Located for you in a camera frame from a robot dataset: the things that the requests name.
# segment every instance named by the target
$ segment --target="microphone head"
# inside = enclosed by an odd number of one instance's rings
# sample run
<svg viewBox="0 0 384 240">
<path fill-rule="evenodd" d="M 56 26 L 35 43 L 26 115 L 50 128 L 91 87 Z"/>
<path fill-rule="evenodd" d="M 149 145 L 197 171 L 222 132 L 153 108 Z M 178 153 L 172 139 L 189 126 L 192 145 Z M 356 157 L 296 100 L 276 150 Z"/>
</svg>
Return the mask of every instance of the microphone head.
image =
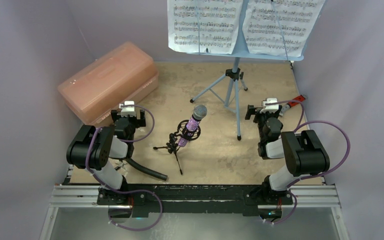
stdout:
<svg viewBox="0 0 384 240">
<path fill-rule="evenodd" d="M 197 120 L 202 120 L 207 115 L 207 108 L 204 105 L 197 105 L 193 109 L 193 117 Z"/>
</svg>

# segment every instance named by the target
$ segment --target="purple glitter microphone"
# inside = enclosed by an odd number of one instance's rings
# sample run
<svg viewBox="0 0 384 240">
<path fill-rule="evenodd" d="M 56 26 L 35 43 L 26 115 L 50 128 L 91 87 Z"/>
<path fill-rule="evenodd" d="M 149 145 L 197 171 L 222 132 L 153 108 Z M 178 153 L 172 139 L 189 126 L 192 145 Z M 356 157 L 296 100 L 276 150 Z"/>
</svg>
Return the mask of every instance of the purple glitter microphone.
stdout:
<svg viewBox="0 0 384 240">
<path fill-rule="evenodd" d="M 194 135 L 198 129 L 201 120 L 207 115 L 207 108 L 204 105 L 198 105 L 193 109 L 192 117 L 186 124 L 183 131 L 183 137 L 178 142 L 179 147 L 184 147 L 189 142 L 189 139 Z"/>
</svg>

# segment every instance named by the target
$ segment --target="beige tabletop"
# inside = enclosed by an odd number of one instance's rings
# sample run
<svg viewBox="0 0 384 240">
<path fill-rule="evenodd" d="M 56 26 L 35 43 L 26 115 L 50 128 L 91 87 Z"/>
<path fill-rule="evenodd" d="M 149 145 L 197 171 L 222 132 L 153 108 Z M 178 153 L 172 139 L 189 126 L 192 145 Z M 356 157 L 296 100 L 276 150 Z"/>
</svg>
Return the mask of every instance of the beige tabletop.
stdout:
<svg viewBox="0 0 384 240">
<path fill-rule="evenodd" d="M 236 115 L 225 109 L 223 103 L 210 91 L 193 104 L 190 99 L 217 80 L 231 63 L 168 63 L 158 62 L 159 86 L 138 104 L 148 108 L 155 117 L 155 128 L 149 137 L 134 143 L 133 159 L 139 164 L 168 175 L 162 181 L 125 164 L 119 170 L 128 183 L 167 184 L 261 184 L 267 175 L 285 165 L 285 160 L 264 160 L 258 156 L 259 132 L 257 124 L 245 120 L 247 105 L 261 106 L 266 98 L 279 101 L 298 96 L 293 72 L 286 63 L 243 63 L 244 81 L 248 91 L 239 92 L 240 129 L 242 140 L 237 140 Z M 229 85 L 225 78 L 213 90 L 223 99 Z M 169 134 L 176 131 L 182 120 L 188 120 L 195 105 L 205 105 L 207 116 L 200 123 L 201 135 L 178 152 L 183 175 L 180 175 L 176 158 L 167 150 L 153 150 L 165 146 Z M 230 104 L 235 108 L 235 100 Z M 301 114 L 299 106 L 280 117 L 283 131 L 293 130 Z M 147 127 L 136 130 L 135 138 L 150 129 L 151 118 L 146 116 Z M 88 172 L 74 168 L 71 183 L 95 183 Z M 320 185 L 320 178 L 301 181 L 300 184 Z"/>
</svg>

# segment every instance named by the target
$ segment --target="black cylinder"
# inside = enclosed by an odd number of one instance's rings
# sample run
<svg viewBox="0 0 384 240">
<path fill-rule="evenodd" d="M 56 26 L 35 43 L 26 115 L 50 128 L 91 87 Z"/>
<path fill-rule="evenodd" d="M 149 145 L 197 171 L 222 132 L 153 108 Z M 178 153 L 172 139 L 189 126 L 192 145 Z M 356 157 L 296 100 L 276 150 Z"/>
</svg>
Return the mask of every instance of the black cylinder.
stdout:
<svg viewBox="0 0 384 240">
<path fill-rule="evenodd" d="M 126 158 L 125 161 L 130 165 L 132 166 L 133 168 L 135 168 L 136 170 L 144 173 L 144 174 L 148 174 L 149 176 L 152 176 L 154 178 L 157 178 L 157 179 L 161 179 L 161 180 L 164 180 L 166 181 L 168 176 L 165 175 L 165 174 L 162 174 L 160 172 L 157 172 L 157 171 L 154 171 L 152 169 L 149 169 L 145 166 L 142 166 L 140 165 L 139 163 L 135 162 L 133 159 L 131 158 Z"/>
</svg>

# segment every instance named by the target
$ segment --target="black tripod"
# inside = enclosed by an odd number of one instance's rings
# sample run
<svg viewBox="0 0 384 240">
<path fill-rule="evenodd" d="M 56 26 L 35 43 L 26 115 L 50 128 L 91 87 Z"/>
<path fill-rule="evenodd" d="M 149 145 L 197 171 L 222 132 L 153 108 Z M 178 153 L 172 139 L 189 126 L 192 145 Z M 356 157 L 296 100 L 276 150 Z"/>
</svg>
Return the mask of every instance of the black tripod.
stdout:
<svg viewBox="0 0 384 240">
<path fill-rule="evenodd" d="M 170 133 L 168 135 L 169 140 L 166 143 L 166 146 L 154 146 L 154 150 L 158 149 L 167 149 L 169 154 L 174 154 L 176 157 L 177 165 L 179 166 L 180 174 L 183 175 L 182 168 L 180 167 L 179 159 L 177 152 L 181 148 L 179 146 L 179 143 L 177 143 L 178 137 L 186 139 L 188 141 L 193 141 L 196 140 L 200 134 L 201 134 L 201 128 L 198 126 L 195 132 L 190 132 L 187 128 L 186 125 L 188 124 L 189 120 L 183 120 L 177 125 L 177 131 L 174 133 Z"/>
</svg>

